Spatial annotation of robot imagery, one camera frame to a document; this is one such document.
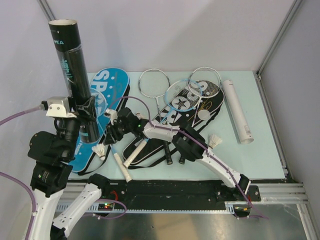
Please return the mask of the black shuttlecock tube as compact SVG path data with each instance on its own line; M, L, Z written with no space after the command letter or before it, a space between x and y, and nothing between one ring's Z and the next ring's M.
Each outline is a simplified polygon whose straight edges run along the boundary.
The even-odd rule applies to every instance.
M48 22L69 95L74 105L84 104L91 96L86 64L82 49L78 22L58 19ZM86 142L94 143L100 138L98 123L81 122L80 134L86 134Z

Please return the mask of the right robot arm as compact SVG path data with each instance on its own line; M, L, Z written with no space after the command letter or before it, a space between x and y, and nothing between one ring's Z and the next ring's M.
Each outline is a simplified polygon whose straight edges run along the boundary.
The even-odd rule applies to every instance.
M206 144L206 140L190 124L162 125L156 121L138 118L127 107L119 111L108 108L104 115L110 118L110 123L106 125L105 145L119 142L128 133L144 140L170 142L186 160L198 162L214 172L231 188L234 199L241 201L249 195L251 180L219 159Z

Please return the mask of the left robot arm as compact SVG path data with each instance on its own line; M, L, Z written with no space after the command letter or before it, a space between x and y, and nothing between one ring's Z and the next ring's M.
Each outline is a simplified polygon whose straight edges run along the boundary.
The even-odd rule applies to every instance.
M44 110L48 117L54 118L56 133L40 131L29 142L27 155L36 161L30 182L35 202L26 239L66 240L87 209L111 194L110 180L95 173L61 216L54 217L73 169L70 162L75 159L81 124L97 119L95 97L76 104L73 97L54 96L42 101L36 109Z

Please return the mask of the white shuttlecock tube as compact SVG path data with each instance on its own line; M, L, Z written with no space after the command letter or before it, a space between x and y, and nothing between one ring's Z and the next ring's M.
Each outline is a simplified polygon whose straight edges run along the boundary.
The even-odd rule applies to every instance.
M231 79L223 81L222 87L235 125L239 143L243 145L252 143L254 138L236 93L233 81Z

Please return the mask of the white shuttlecock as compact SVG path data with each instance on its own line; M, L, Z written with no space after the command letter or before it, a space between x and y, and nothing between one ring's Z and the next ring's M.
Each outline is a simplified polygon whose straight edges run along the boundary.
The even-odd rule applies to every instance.
M222 143L222 139L217 136L216 134L211 134L208 138L208 146L211 148L211 149L214 149L215 147L217 147L219 144Z

